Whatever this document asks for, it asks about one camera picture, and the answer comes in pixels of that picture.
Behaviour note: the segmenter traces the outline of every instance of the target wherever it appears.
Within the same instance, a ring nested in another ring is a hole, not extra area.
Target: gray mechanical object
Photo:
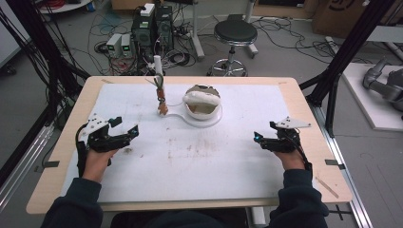
[[[367,71],[362,85],[382,95],[383,99],[390,102],[396,110],[403,111],[403,68],[389,73],[386,84],[376,80],[382,74],[383,67],[388,64],[385,58],[381,59]]]

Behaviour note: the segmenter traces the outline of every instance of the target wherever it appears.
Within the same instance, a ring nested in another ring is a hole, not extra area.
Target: stool
[[[218,60],[207,72],[207,76],[248,76],[243,63],[234,59],[235,47],[246,47],[255,43],[258,37],[256,28],[243,20],[226,20],[216,24],[214,36],[228,44],[231,49],[228,59]]]

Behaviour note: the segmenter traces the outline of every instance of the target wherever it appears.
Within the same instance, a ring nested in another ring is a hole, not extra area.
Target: concrete floor
[[[91,75],[100,75],[91,59],[85,52],[91,53],[103,68],[107,68],[107,59],[93,51],[93,46],[107,40],[107,36],[90,34],[99,32],[100,24],[121,24],[116,28],[125,30],[131,27],[130,13],[113,11],[108,3],[103,3],[95,12],[77,9],[57,15],[57,19],[67,43],[73,48],[74,58]],[[200,34],[201,45],[205,58],[190,67],[177,66],[166,70],[166,75],[175,76],[204,76],[208,68],[217,60],[227,55],[229,47],[219,43],[211,36],[215,25],[213,17],[203,17],[200,28],[207,26]],[[324,36],[312,33],[309,21],[293,20],[292,31],[299,32],[305,37],[303,44],[310,46],[312,42],[324,41]],[[297,41],[290,32],[285,30],[269,31],[270,38],[278,45],[293,47]],[[321,73],[332,58],[321,57],[312,48],[303,51],[317,59],[303,55],[294,48],[283,48],[273,44],[267,34],[259,32],[255,43],[259,54],[251,59],[247,51],[237,49],[237,59],[245,63],[249,76],[259,77],[293,77],[299,83],[305,82]],[[393,65],[400,66],[402,62],[395,58],[387,49],[369,42],[356,57],[376,63],[381,57],[387,56]],[[17,69],[16,75],[0,76],[0,142],[3,152],[0,154],[0,165],[12,153],[33,122],[46,106],[45,85],[39,80],[28,59],[18,54],[11,60]],[[335,135],[338,146],[355,182],[355,186],[367,209],[373,227],[403,227],[403,181],[399,175],[403,173],[403,133],[372,130],[354,96],[343,80],[340,80],[336,101]],[[38,161],[29,170],[27,176],[0,214],[0,225],[3,227],[39,227],[43,216],[27,214],[25,207],[41,174],[34,172],[40,165],[41,159],[57,140],[60,131],[56,130],[47,147],[43,150]],[[336,210],[336,205],[328,205],[330,210]],[[350,211],[346,204],[338,205],[342,211]],[[265,208],[266,218],[273,208]],[[108,227],[114,213],[105,213],[103,227]],[[327,219],[329,227],[356,227],[353,216],[331,214]]]

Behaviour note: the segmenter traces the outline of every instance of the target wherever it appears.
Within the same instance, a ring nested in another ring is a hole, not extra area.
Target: person
[[[64,197],[56,199],[47,214],[41,227],[101,227],[103,211],[97,199],[101,191],[101,180],[106,171],[107,162],[117,150],[106,153],[97,153],[89,150],[86,159],[86,169],[81,178],[72,181]],[[311,172],[305,170],[300,154],[295,150],[292,153],[275,152],[284,168],[284,188],[278,191],[278,208],[270,213],[269,228],[292,227],[327,227],[325,218],[329,210],[321,201],[321,194],[312,186]],[[208,214],[197,211],[167,211],[150,212],[149,218],[141,226],[134,226],[138,222],[129,218],[130,213],[114,218],[112,227],[235,227],[223,223]]]

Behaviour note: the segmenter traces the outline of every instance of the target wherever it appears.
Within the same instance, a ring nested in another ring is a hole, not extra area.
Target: sleeve cuff
[[[311,172],[304,169],[289,169],[284,172],[284,188],[312,186]]]
[[[92,180],[75,178],[66,192],[66,198],[97,202],[102,185]]]

